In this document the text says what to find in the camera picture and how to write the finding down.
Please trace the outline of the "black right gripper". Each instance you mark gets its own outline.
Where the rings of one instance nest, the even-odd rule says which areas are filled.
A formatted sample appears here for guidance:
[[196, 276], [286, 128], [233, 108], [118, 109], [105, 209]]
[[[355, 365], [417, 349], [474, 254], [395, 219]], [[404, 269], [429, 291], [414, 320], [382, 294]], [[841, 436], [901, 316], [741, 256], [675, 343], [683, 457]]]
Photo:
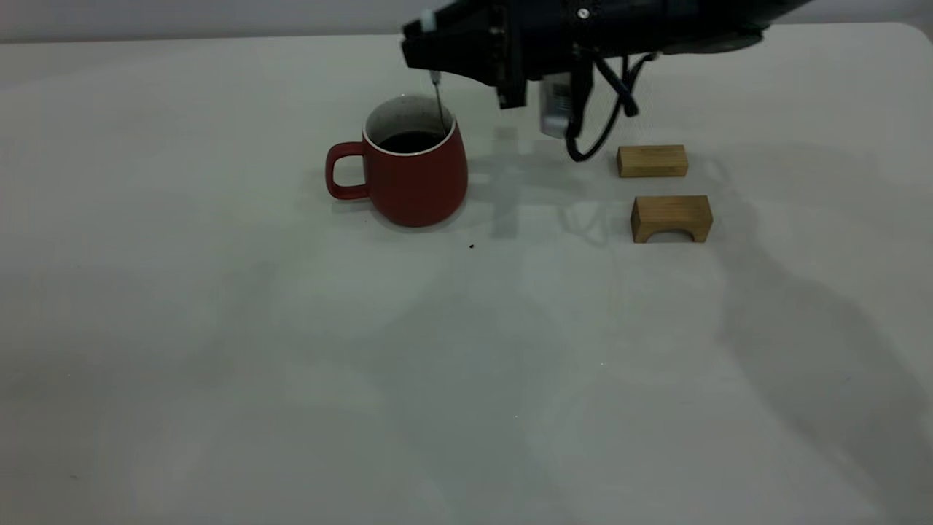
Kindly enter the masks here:
[[655, 50], [656, 33], [657, 1], [453, 1], [404, 26], [401, 50], [410, 69], [499, 86], [500, 109], [540, 81], [543, 110], [583, 110], [593, 70], [623, 81], [606, 61]]

